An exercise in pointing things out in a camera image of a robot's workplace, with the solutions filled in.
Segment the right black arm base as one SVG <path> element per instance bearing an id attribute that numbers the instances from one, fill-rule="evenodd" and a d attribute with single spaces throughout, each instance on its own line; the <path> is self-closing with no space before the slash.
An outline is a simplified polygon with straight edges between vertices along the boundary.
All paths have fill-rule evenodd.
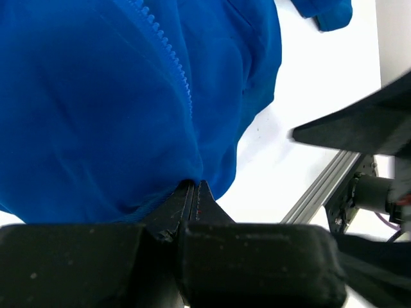
<path id="1" fill-rule="evenodd" d="M 398 229 L 396 238 L 403 235 L 402 209 L 389 200 L 393 180 L 378 176 L 372 155 L 341 151 L 328 166 L 328 171 L 330 174 L 324 182 L 326 195 L 322 206 L 332 233 L 346 233 L 357 212 L 362 209 L 386 214 L 388 224 Z"/>

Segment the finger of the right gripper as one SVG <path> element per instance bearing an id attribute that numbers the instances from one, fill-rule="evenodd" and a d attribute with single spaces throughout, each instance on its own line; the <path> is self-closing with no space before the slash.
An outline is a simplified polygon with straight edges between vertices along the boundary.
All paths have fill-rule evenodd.
<path id="1" fill-rule="evenodd" d="M 296 142 L 364 154 L 410 156 L 410 73 L 338 112 L 292 130 Z"/>

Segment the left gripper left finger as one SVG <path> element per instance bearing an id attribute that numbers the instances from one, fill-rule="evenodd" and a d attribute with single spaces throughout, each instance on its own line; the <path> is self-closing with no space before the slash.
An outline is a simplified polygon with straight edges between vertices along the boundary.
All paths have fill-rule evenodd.
<path id="1" fill-rule="evenodd" d="M 173 241 L 182 222 L 189 219 L 195 184 L 185 180 L 153 212 L 143 219 L 145 229 L 158 241 Z"/>

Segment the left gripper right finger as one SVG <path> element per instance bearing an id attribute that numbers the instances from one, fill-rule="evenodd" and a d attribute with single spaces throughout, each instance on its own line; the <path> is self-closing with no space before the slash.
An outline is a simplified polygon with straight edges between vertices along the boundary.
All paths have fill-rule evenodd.
<path id="1" fill-rule="evenodd" d="M 234 220 L 217 204 L 206 181 L 201 181 L 194 189 L 189 220 L 211 225 L 234 223 Z"/>

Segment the red white blue jacket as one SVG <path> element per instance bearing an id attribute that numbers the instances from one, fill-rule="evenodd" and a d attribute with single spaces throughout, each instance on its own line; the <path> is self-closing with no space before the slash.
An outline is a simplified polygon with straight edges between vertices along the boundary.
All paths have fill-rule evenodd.
<path id="1" fill-rule="evenodd" d="M 273 1 L 2 1 L 1 210 L 139 221 L 184 180 L 222 197 L 281 61 Z"/>

